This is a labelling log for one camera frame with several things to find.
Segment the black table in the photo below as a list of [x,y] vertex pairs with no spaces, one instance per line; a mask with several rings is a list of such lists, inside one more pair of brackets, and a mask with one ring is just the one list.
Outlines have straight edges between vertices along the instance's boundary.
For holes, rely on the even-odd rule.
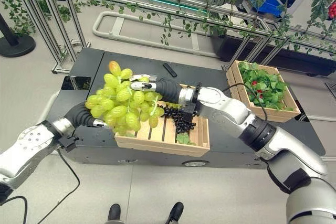
[[[162,66],[164,61],[85,48],[78,56],[70,76],[91,77],[90,89],[60,90],[47,119],[53,121],[63,116],[72,106],[84,101],[88,95],[102,88],[103,75],[109,72],[108,64],[111,60],[117,61],[122,68],[131,68],[134,73],[150,73],[171,78]],[[221,90],[227,88],[226,76],[223,71],[178,63],[169,64],[177,73],[174,80],[178,83],[195,86],[201,82],[203,86],[216,87]],[[281,126],[319,155],[325,154],[325,150],[309,122],[291,119],[286,123],[271,122],[271,124]],[[113,139],[113,133],[105,129],[81,126],[76,129],[75,134],[80,140],[77,141],[77,148],[68,153],[68,156],[83,163],[118,164],[137,160],[141,164],[179,166],[185,161],[201,159],[209,161],[208,166],[210,167],[265,167],[250,148],[239,139],[223,132],[221,127],[213,122],[209,122],[211,150],[201,158],[119,148]]]

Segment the shoe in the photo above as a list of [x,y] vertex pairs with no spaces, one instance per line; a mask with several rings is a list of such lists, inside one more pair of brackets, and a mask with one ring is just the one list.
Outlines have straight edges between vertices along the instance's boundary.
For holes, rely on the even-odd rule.
[[120,206],[119,204],[113,204],[109,211],[109,216],[107,220],[120,220]]
[[169,224],[173,220],[178,221],[183,213],[183,209],[184,206],[182,202],[177,202],[170,211],[166,224]]

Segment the wooden crate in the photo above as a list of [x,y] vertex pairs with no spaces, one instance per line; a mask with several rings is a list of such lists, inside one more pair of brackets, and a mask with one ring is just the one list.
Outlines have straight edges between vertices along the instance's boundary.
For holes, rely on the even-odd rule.
[[[243,79],[241,77],[239,67],[238,67],[239,63],[240,61],[236,60],[226,72],[227,82],[229,86],[236,84],[236,83],[243,83]],[[269,74],[280,74],[278,69],[274,67],[258,65],[258,69],[264,69]],[[262,108],[255,106],[254,103],[250,102],[246,89],[243,85],[238,85],[238,86],[230,88],[230,92],[231,92],[232,98],[240,100],[250,110],[252,110],[258,117],[265,119],[265,115],[264,115],[264,112],[262,111]],[[284,95],[283,95],[282,102],[285,104],[286,107],[293,108],[293,111],[265,108],[266,113],[267,113],[267,118],[269,121],[284,123],[301,113],[292,95],[290,94],[288,87],[286,87],[283,92],[284,92],[283,93]]]
[[135,137],[115,135],[117,145],[142,151],[163,152],[185,156],[201,157],[210,150],[208,120],[196,116],[194,130],[190,130],[190,141],[196,145],[176,142],[176,130],[173,119],[159,118],[157,127],[151,129],[148,122],[141,122],[141,129]]

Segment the blue object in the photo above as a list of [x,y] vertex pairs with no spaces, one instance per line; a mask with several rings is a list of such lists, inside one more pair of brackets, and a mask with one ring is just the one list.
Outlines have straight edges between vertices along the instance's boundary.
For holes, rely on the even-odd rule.
[[271,13],[276,17],[279,17],[282,13],[281,10],[278,9],[280,3],[277,0],[266,0],[261,7],[259,7],[259,12],[261,13]]

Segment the grape bunch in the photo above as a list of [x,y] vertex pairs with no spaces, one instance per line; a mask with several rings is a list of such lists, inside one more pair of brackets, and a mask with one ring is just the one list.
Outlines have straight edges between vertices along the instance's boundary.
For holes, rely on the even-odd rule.
[[[162,96],[155,92],[134,91],[130,88],[129,78],[133,75],[130,68],[121,70],[115,61],[109,63],[111,73],[104,75],[104,87],[90,95],[85,106],[94,118],[101,118],[114,132],[125,135],[128,130],[139,131],[141,122],[148,120],[151,128],[158,124],[158,117],[164,114],[157,107]],[[139,81],[148,82],[147,77]]]
[[336,18],[336,2],[332,3],[328,8],[328,16],[330,18]]
[[164,110],[164,116],[169,118],[171,117],[174,120],[175,126],[176,126],[176,131],[178,134],[188,132],[190,130],[193,130],[194,127],[196,126],[196,123],[188,122],[183,119],[183,114],[179,111],[178,108],[174,107],[163,107]]

